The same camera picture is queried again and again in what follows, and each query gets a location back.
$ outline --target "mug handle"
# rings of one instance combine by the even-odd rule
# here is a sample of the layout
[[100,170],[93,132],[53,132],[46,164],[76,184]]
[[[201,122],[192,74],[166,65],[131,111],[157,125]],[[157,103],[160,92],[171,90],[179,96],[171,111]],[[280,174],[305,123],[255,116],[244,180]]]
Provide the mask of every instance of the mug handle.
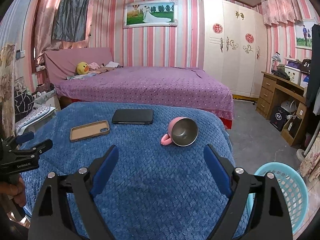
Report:
[[166,133],[164,136],[162,136],[160,143],[162,145],[169,145],[172,143],[172,139],[170,138],[169,134]]

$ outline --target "blue knit blanket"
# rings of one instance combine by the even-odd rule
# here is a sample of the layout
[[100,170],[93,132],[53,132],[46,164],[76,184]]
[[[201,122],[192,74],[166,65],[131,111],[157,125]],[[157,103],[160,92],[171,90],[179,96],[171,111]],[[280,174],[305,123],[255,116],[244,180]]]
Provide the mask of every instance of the blue knit blanket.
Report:
[[[151,108],[151,125],[112,124],[116,109]],[[160,139],[174,117],[196,121],[199,136],[188,147],[161,146]],[[72,127],[108,120],[108,135],[70,142]],[[191,108],[124,103],[73,103],[35,133],[24,148],[51,139],[53,147],[41,155],[37,170],[22,174],[26,183],[27,208],[32,211],[41,185],[51,171],[71,174],[89,166],[114,144],[119,161],[95,203],[110,231],[119,240],[192,239],[204,240],[217,223],[227,198],[214,182],[203,149],[212,144],[233,165],[228,133],[214,114]],[[68,196],[76,228],[86,235],[74,197]],[[244,233],[248,222],[245,209],[235,236]]]

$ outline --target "gray curtain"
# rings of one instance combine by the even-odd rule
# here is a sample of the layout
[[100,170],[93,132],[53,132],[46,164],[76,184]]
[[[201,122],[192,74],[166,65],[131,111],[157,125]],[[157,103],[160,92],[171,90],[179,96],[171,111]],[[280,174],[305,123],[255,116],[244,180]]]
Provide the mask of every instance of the gray curtain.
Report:
[[85,40],[89,0],[61,0],[53,21],[52,39],[78,42]]

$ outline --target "tan phone case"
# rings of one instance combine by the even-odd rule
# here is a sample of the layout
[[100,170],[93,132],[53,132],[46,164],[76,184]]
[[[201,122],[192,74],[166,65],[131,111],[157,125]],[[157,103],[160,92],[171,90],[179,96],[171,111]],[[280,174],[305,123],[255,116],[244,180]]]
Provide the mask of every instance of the tan phone case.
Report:
[[70,141],[76,142],[79,140],[92,138],[99,135],[108,134],[110,132],[110,126],[108,121],[93,122],[77,127],[73,127],[70,131]]

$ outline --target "bed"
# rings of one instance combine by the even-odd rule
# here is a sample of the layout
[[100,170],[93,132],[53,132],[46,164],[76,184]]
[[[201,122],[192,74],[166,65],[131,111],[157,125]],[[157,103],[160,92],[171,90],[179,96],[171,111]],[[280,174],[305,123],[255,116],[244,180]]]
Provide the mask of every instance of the bed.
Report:
[[201,69],[124,67],[83,80],[74,75],[77,63],[112,61],[109,48],[84,48],[44,53],[50,82],[57,94],[74,101],[122,102],[191,107],[218,116],[227,128],[233,120],[233,99],[228,87]]
[[[113,113],[120,108],[151,108],[153,124],[113,124]],[[161,146],[168,123],[180,115],[196,121],[196,141],[188,147]],[[101,120],[109,121],[109,134],[70,142],[72,127]],[[113,144],[119,149],[119,160],[95,203],[116,239],[206,239],[227,204],[205,164],[204,147],[212,144],[220,156],[233,165],[235,161],[228,133],[209,112],[186,107],[77,102],[59,111],[23,147],[30,148],[45,139],[51,139],[53,147],[41,155],[39,169],[22,173],[31,212],[49,172],[74,173],[103,156]],[[77,231],[85,235],[73,195],[68,199]],[[235,236],[244,233],[248,219],[245,208]]]

